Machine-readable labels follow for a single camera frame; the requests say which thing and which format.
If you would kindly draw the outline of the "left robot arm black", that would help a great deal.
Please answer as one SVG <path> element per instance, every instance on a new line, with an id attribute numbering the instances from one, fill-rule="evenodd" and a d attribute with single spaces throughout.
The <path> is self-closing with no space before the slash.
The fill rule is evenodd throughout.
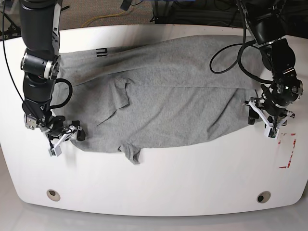
<path id="1" fill-rule="evenodd" d="M 303 94 L 302 81 L 296 77 L 295 53 L 284 38 L 285 31 L 280 13 L 284 0 L 239 0 L 238 8 L 243 21 L 243 29 L 249 30 L 253 41 L 244 42 L 238 53 L 241 58 L 246 47 L 257 44 L 266 69 L 272 73 L 272 80 L 261 79 L 249 73 L 238 61 L 240 69 L 261 84 L 263 103 L 255 100 L 259 110 L 269 115 L 272 128 L 278 128 L 287 119 L 287 106 Z"/>

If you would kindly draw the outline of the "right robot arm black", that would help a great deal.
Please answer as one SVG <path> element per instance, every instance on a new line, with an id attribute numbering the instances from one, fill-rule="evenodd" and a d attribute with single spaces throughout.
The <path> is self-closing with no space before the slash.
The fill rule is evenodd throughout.
<path id="1" fill-rule="evenodd" d="M 86 134 L 80 121 L 64 124 L 65 117 L 53 116 L 52 110 L 64 107 L 73 94 L 72 84 L 58 78 L 60 67 L 60 32 L 59 21 L 62 1 L 60 0 L 22 0 L 19 13 L 21 35 L 26 45 L 21 60 L 24 72 L 22 109 L 25 113 L 25 126 L 34 130 L 39 128 L 50 143 L 50 155 L 61 153 L 60 144 L 68 140 L 84 141 Z M 51 105 L 54 86 L 65 83 L 69 93 L 60 104 Z"/>

